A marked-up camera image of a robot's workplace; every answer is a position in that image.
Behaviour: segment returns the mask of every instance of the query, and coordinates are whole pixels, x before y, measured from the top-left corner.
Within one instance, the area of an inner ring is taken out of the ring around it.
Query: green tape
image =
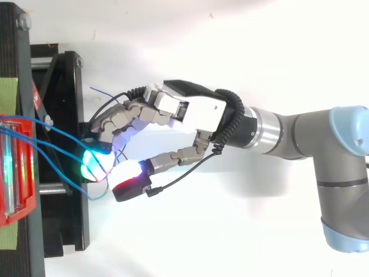
[[[18,78],[0,78],[0,114],[16,113]],[[0,227],[0,250],[16,250],[18,222]]]
[[[17,250],[18,221],[0,228],[0,250]]]
[[[0,78],[0,113],[15,114],[18,78]]]

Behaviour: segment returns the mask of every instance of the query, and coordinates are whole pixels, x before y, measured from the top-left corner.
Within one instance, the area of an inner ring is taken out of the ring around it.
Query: light blue joint cap
[[[325,240],[334,250],[344,253],[362,253],[369,251],[369,241],[348,237],[347,235],[343,235],[329,228],[323,221],[322,224]]]
[[[330,110],[332,131],[342,146],[356,156],[369,154],[369,109],[363,106]]]

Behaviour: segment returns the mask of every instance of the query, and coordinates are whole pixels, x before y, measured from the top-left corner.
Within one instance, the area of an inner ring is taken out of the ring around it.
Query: red box
[[[0,123],[16,124],[12,130],[15,130],[23,135],[32,137],[32,122],[24,119],[4,119],[0,120]],[[13,183],[18,189],[17,195],[19,195],[18,207],[10,215],[6,215],[6,202],[3,182],[2,170],[0,169],[0,227],[3,225],[9,225],[26,215],[28,215],[36,207],[36,195],[35,195],[35,177],[33,174],[33,147],[29,144],[16,140],[16,164],[17,164],[17,178],[13,179]],[[3,157],[0,157],[0,162],[5,163]]]

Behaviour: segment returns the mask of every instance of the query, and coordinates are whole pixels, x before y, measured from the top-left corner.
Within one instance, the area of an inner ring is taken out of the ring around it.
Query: robotic arm
[[[184,81],[149,85],[140,96],[111,107],[92,122],[91,132],[107,152],[122,148],[149,123],[196,130],[197,135],[192,146],[141,161],[138,173],[114,167],[108,178],[117,201],[163,191],[151,188],[149,177],[174,166],[203,162],[210,143],[215,145],[211,156],[230,145],[289,160],[312,157],[327,243],[341,252],[369,250],[367,108],[336,107],[283,116],[243,107],[232,92],[213,92]],[[130,174],[113,178],[124,171]]]

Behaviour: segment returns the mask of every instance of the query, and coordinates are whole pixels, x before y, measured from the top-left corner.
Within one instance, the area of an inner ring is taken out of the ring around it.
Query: black metal frame
[[[32,53],[42,53],[48,45],[31,46]],[[80,138],[83,123],[82,79],[80,56],[72,51],[55,53],[48,69],[32,70],[33,80],[42,99],[37,111],[40,120],[49,115],[54,126]],[[78,145],[54,131],[37,127],[37,138],[47,140],[69,152],[76,152]],[[82,183],[80,165],[52,149],[47,149],[56,165],[77,185]],[[41,195],[43,240],[45,257],[63,256],[63,245],[75,245],[76,251],[89,245],[88,201],[78,190],[59,178],[47,161],[39,155],[40,183],[62,183],[66,193]]]
[[[29,35],[16,24],[22,13],[14,3],[0,3],[0,77],[18,78],[16,113],[34,117]],[[33,162],[37,207],[18,221],[17,250],[0,250],[1,277],[45,276],[36,151]]]

